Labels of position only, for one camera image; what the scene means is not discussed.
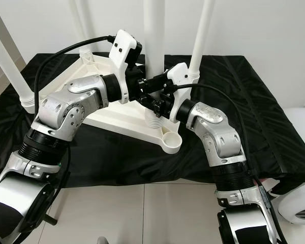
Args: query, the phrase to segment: black connector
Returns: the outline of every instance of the black connector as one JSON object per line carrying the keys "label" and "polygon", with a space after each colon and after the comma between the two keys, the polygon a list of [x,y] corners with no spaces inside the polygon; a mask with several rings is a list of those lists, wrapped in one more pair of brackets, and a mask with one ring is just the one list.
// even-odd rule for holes
{"label": "black connector", "polygon": [[135,67],[138,57],[141,53],[141,50],[142,50],[142,45],[139,42],[137,42],[137,46],[135,49],[129,50],[129,53],[125,60],[125,62],[128,64],[129,69],[132,69],[133,67]]}
{"label": "black connector", "polygon": [[58,165],[69,142],[30,129],[18,153],[29,160],[46,165]]}
{"label": "black connector", "polygon": [[114,74],[101,76],[106,85],[107,99],[109,102],[115,102],[121,100],[121,88],[117,80],[117,77]]}
{"label": "black connector", "polygon": [[173,94],[177,90],[178,90],[178,87],[177,87],[177,85],[174,85],[173,82],[170,84],[167,84],[166,87],[164,88],[164,92],[166,92],[168,94]]}
{"label": "black connector", "polygon": [[218,191],[236,191],[254,186],[246,161],[211,167],[211,171]]}
{"label": "black connector", "polygon": [[129,93],[129,101],[137,100],[142,97],[140,81],[145,78],[145,66],[134,66],[126,69],[126,83]]}
{"label": "black connector", "polygon": [[191,109],[194,107],[196,102],[190,99],[185,99],[181,106],[178,108],[176,119],[184,124],[187,123]]}
{"label": "black connector", "polygon": [[107,37],[107,41],[110,42],[110,43],[114,43],[115,37],[116,37],[116,36],[108,36],[108,37]]}
{"label": "black connector", "polygon": [[152,79],[146,80],[142,89],[144,93],[149,94],[157,92],[158,90],[162,90],[170,84],[173,84],[173,82],[169,80],[167,78],[167,74],[164,73],[161,75],[154,76]]}

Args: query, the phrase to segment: white plastic housing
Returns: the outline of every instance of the white plastic housing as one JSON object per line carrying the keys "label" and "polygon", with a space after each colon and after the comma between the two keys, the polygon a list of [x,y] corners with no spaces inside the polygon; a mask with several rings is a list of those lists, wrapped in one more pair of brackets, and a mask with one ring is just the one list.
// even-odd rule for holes
{"label": "white plastic housing", "polygon": [[[305,142],[305,108],[289,108],[284,111]],[[279,202],[278,212],[281,216],[290,223],[305,225],[305,219],[296,216],[297,213],[305,210],[305,184],[280,198],[282,200]]]}
{"label": "white plastic housing", "polygon": [[128,87],[126,83],[126,69],[128,64],[125,62],[130,49],[135,49],[137,41],[127,32],[120,29],[117,32],[115,41],[109,54],[111,59],[111,73],[117,77],[121,87],[122,98],[120,103],[129,101]]}
{"label": "white plastic housing", "polygon": [[[167,72],[167,78],[171,79],[175,85],[191,84],[191,80],[188,78],[188,66],[186,63],[175,65]],[[190,99],[190,92],[191,88],[178,89],[174,92],[174,104],[169,115],[169,120],[173,123],[178,122],[176,119],[177,111],[185,99]]]}

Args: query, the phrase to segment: white plastic stand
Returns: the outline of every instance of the white plastic stand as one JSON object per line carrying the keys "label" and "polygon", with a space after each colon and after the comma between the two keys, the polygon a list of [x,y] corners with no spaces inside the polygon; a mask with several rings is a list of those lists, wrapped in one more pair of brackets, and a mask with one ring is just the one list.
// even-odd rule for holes
{"label": "white plastic stand", "polygon": [[[93,60],[89,62],[85,58],[78,59],[40,91],[40,99],[60,90],[65,83],[73,79],[111,73],[110,59],[93,55]],[[84,123],[157,144],[168,154],[178,152],[182,143],[177,133],[178,123],[173,124],[165,119],[161,127],[157,129],[149,127],[145,122],[145,108],[136,101],[126,104],[110,103],[107,108],[89,115]]]}
{"label": "white plastic stand", "polygon": [[[215,0],[205,0],[198,34],[191,59],[189,78],[193,82],[199,79],[199,67],[202,58],[203,45],[207,35],[211,13]],[[85,36],[85,23],[78,12],[80,1],[70,1],[70,10],[74,16],[75,31],[79,41]],[[144,0],[144,28],[146,49],[147,78],[152,78],[164,72],[164,39],[165,39],[165,0]],[[0,65],[20,96],[23,107],[28,112],[34,112],[34,94],[23,80],[17,68],[11,61],[3,45],[0,45]],[[80,49],[80,59],[74,62],[50,84],[40,91],[40,99],[49,93],[60,90],[68,81],[89,75],[108,75],[113,72],[111,60],[93,55],[88,46]],[[157,118],[155,114],[142,107],[137,102],[110,103],[108,108],[96,111],[84,120],[85,124],[114,131],[140,140],[158,144],[169,154],[179,151],[182,138],[177,130],[179,123]]]}
{"label": "white plastic stand", "polygon": [[0,67],[17,91],[21,105],[28,113],[34,113],[34,93],[20,74],[1,41]]}

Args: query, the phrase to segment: black cable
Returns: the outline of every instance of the black cable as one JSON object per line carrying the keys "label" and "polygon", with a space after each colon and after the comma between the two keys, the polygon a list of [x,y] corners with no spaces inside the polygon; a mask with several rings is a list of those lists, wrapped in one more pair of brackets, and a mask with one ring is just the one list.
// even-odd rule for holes
{"label": "black cable", "polygon": [[34,118],[36,117],[38,111],[39,111],[39,83],[40,83],[40,76],[42,74],[42,71],[44,69],[44,67],[54,58],[58,57],[61,54],[64,54],[66,52],[69,52],[75,48],[90,44],[90,43],[94,43],[94,42],[101,42],[107,40],[111,43],[114,42],[115,37],[113,36],[104,36],[104,37],[96,37],[96,38],[92,38],[83,42],[79,42],[76,43],[74,45],[71,45],[69,47],[66,47],[65,49],[62,49],[61,51],[51,55],[50,57],[48,57],[47,59],[45,59],[42,64],[40,65],[39,69],[37,70],[36,76],[35,76],[35,82],[34,82],[34,95],[35,95],[35,114],[34,114]]}
{"label": "black cable", "polygon": [[[246,129],[245,129],[245,124],[244,124],[244,121],[243,121],[243,117],[242,117],[242,115],[239,111],[239,108],[235,104],[235,102],[229,96],[227,96],[225,93],[223,93],[221,90],[218,90],[217,88],[214,88],[210,85],[205,85],[205,84],[174,85],[175,90],[176,89],[183,89],[183,88],[190,88],[190,87],[202,87],[202,88],[212,89],[212,90],[218,92],[219,94],[221,94],[223,97],[225,97],[235,107],[235,110],[236,110],[236,113],[238,115],[238,119],[239,119],[239,122],[240,122],[240,125],[241,125],[241,129],[242,129],[247,163],[248,163],[248,166],[249,166],[250,169],[255,168],[255,167],[252,167],[253,165],[251,165],[252,161],[251,161],[251,157],[250,157],[248,137],[247,137],[247,134],[246,134]],[[254,174],[254,179],[255,179],[256,183],[258,184],[258,186],[262,186],[262,183],[261,183],[260,179],[255,174]],[[272,202],[270,200],[269,194],[267,192],[266,192],[266,198],[267,198],[267,201],[269,202],[269,205],[270,205],[269,210],[270,210],[270,213],[271,213],[271,216],[272,216],[272,219],[273,219],[274,226],[276,227],[278,235],[281,239],[281,240],[278,240],[278,243],[279,244],[287,244],[287,241],[286,241],[286,239],[284,237],[284,234],[281,230],[277,215],[276,215],[275,210],[273,208]]]}
{"label": "black cable", "polygon": [[55,192],[55,194],[53,196],[51,204],[54,202],[54,200],[58,196],[59,192],[61,191],[62,187],[66,183],[67,177],[69,177],[70,162],[71,162],[71,150],[70,150],[70,145],[68,144],[68,162],[67,162],[67,166],[66,166],[66,169],[65,169],[65,171],[63,173],[63,176],[62,176],[62,178],[60,180],[60,183],[59,183],[59,185],[58,185],[58,187],[56,189],[56,192]]}

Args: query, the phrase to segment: white tripod base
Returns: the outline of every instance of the white tripod base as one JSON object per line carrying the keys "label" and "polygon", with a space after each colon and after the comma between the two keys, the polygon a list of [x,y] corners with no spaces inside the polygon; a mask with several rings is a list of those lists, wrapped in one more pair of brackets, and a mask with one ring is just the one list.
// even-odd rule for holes
{"label": "white tripod base", "polygon": [[[41,100],[48,94],[60,90],[65,83],[72,79],[111,73],[109,58],[96,55],[89,57],[88,53],[80,54],[80,56],[81,58],[40,91]],[[116,101],[110,103],[107,108],[89,115],[84,123],[157,144],[168,154],[177,153],[182,144],[182,138],[177,133],[179,123],[174,124],[168,119],[164,119],[161,127],[152,128],[146,124],[145,110],[136,101],[126,104]]]}

